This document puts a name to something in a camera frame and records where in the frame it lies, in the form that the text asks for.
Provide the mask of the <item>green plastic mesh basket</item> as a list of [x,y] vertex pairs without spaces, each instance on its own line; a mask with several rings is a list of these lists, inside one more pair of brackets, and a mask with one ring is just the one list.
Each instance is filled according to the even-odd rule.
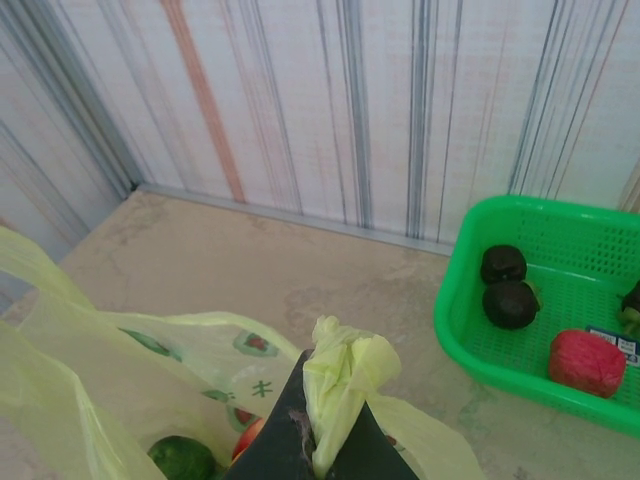
[[[515,331],[492,325],[482,308],[482,256],[502,244],[522,252],[542,303],[533,323]],[[639,280],[640,214],[493,197],[464,217],[437,295],[435,332],[474,380],[640,439],[640,368],[627,365],[609,399],[548,374],[550,344],[560,332],[593,326],[625,335],[621,300]]]

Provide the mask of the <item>dark mangosteen with green calyx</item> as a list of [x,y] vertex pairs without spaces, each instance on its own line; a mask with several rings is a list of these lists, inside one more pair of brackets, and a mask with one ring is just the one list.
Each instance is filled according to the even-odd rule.
[[640,338],[640,280],[622,298],[618,318],[625,335]]

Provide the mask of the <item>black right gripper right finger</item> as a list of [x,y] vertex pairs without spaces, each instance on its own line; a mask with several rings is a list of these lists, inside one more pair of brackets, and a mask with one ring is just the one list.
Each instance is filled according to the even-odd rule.
[[330,480],[419,480],[364,403],[331,469]]

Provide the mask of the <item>pink-red fake apple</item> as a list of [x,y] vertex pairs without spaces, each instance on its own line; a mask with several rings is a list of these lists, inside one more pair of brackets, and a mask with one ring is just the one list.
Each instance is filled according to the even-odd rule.
[[552,381],[601,398],[621,386],[626,358],[604,338],[580,330],[564,330],[550,344],[548,374]]

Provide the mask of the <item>green fake lime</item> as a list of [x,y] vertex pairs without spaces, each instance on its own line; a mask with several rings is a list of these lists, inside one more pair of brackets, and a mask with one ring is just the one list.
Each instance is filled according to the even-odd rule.
[[158,440],[147,455],[167,480],[214,480],[218,470],[211,450],[184,436],[174,435]]

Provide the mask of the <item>dark avocado lower left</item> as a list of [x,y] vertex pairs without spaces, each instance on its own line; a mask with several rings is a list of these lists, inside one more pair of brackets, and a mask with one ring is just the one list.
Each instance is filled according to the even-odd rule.
[[486,287],[482,307],[496,327],[518,330],[529,326],[541,310],[535,287],[527,281],[503,281]]

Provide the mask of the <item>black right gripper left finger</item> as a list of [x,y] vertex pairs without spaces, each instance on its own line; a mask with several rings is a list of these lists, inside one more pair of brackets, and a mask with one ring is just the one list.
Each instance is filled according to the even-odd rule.
[[227,472],[227,480],[316,480],[315,448],[303,389],[304,350],[263,428]]

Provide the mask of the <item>white blue label card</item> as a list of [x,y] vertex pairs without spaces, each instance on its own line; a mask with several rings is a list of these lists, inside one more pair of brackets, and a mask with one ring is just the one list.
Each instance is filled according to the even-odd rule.
[[586,331],[615,345],[624,354],[628,366],[640,368],[640,341],[600,327],[587,326]]

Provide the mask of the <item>yellow-green plastic bag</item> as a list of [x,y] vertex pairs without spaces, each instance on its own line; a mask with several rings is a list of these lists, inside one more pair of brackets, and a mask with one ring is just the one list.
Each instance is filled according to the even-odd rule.
[[[0,416],[63,480],[167,480],[147,455],[184,436],[227,480],[241,434],[265,422],[302,350],[227,312],[155,316],[96,308],[33,241],[0,227],[0,271],[38,292],[18,326],[0,320]],[[486,480],[471,446],[411,404],[380,393],[401,370],[382,336],[317,320],[303,365],[316,480],[364,403],[419,480]]]

